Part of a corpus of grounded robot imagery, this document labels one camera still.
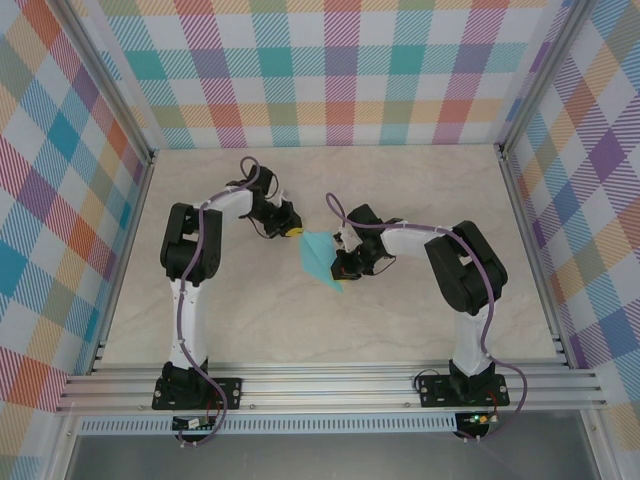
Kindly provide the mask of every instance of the perforated metal strip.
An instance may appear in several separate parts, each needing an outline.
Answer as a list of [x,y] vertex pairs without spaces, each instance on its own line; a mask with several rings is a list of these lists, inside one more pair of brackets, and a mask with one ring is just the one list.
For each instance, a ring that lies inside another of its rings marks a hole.
[[[220,434],[418,433],[456,430],[453,413],[237,415],[229,416]],[[171,417],[84,417],[80,435],[174,435]]]

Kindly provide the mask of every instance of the beige table surface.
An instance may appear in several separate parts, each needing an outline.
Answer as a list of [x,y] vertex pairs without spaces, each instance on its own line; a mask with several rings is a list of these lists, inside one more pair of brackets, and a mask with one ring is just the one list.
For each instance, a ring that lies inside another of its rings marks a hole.
[[[161,152],[104,362],[169,358],[172,300],[159,261],[169,210],[240,179],[244,155],[278,175],[310,231],[337,231],[327,191],[347,211],[369,203],[383,220],[474,221],[509,273],[491,350],[509,358],[555,355],[493,147],[310,147]],[[302,270],[298,239],[265,240],[238,220],[224,231],[222,264],[212,281],[211,361],[413,361],[453,353],[454,312],[427,261],[400,257],[384,274],[348,283],[341,294]]]

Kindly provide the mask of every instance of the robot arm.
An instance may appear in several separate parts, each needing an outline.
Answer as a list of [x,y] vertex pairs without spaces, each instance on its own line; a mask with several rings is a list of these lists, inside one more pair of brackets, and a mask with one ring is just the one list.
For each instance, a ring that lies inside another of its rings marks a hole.
[[[252,167],[248,178],[254,178],[256,168],[255,165]],[[203,203],[176,203],[171,208],[160,262],[171,281],[173,292],[173,344],[169,362],[164,365],[162,377],[156,383],[154,409],[205,408],[211,398],[209,385],[192,368],[181,348],[177,329],[181,278],[196,252],[197,243],[202,242],[202,251],[185,281],[181,326],[189,355],[206,372],[206,299],[211,291],[211,279],[220,266],[223,227],[238,218],[249,218],[262,224],[267,238],[278,235],[290,237],[302,231],[300,216],[282,193],[275,201],[267,197],[273,178],[271,170],[260,167],[257,180],[246,189],[229,191],[204,207]],[[246,183],[247,180],[234,181],[227,186],[239,187]],[[204,236],[194,239],[192,235],[201,231],[201,208],[204,208]]]
[[[361,205],[347,218],[353,222],[382,224],[369,205]],[[392,219],[385,224],[406,223]],[[461,237],[480,259],[497,300],[507,283],[507,272],[493,252],[480,230],[472,222],[465,221],[451,228]],[[487,384],[495,380],[495,365],[481,348],[481,335],[487,321],[488,295],[486,287],[473,262],[464,264],[466,252],[439,232],[410,228],[341,228],[335,237],[344,248],[336,253],[331,266],[335,280],[357,280],[362,275],[373,275],[375,264],[382,258],[398,255],[429,260],[440,292],[456,311],[456,347],[449,363],[451,387],[459,403],[468,403],[474,395],[484,395]]]

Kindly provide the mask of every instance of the plaid wall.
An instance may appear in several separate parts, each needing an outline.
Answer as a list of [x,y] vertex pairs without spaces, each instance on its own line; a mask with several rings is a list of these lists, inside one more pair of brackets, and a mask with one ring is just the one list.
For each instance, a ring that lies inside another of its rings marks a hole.
[[547,55],[549,54],[549,52],[551,52],[551,47],[556,41],[556,38],[558,38],[558,34],[562,30],[562,27],[564,25],[564,22],[567,19],[569,11],[571,10],[571,5],[573,5],[573,2],[574,0],[562,0],[562,5],[558,9],[558,12],[556,13],[556,17],[553,19],[551,28],[549,28],[549,31],[544,37],[544,41],[540,46],[540,50],[538,50],[538,53],[536,54],[534,61],[531,63],[531,66],[529,67],[529,71],[527,72],[527,75],[525,76],[524,81],[520,85],[520,89],[518,90],[518,95],[516,96],[515,101],[511,105],[511,109],[509,110],[509,114],[507,115],[507,118],[504,124],[502,125],[502,129],[498,134],[498,138],[495,139],[492,143],[504,142],[505,137],[507,136],[507,134],[509,133],[509,130],[511,129],[511,126],[513,125],[513,121],[516,118],[516,115],[520,111],[520,106],[522,105],[522,102],[527,97],[527,95],[529,94],[529,91],[531,91],[531,87],[533,86],[536,79],[538,78],[540,67],[543,65],[543,63],[547,59]]
[[[83,0],[74,4],[121,79],[99,22]],[[529,69],[521,61],[536,24],[559,2],[99,4],[156,135],[170,148],[193,148],[494,143],[515,99],[517,88],[507,98],[515,73]],[[149,133],[140,102],[119,84]]]
[[630,467],[640,466],[639,90],[640,2],[600,0],[513,159],[573,349],[599,373]]
[[35,477],[143,171],[44,0],[0,12],[0,479]]

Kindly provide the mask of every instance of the blue fabric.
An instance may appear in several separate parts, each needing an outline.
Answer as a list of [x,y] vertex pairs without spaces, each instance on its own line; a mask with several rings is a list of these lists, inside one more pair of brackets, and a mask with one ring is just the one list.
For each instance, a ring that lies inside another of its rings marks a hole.
[[300,261],[309,275],[342,293],[342,285],[331,275],[331,264],[336,259],[336,248],[329,232],[303,232],[300,236]]

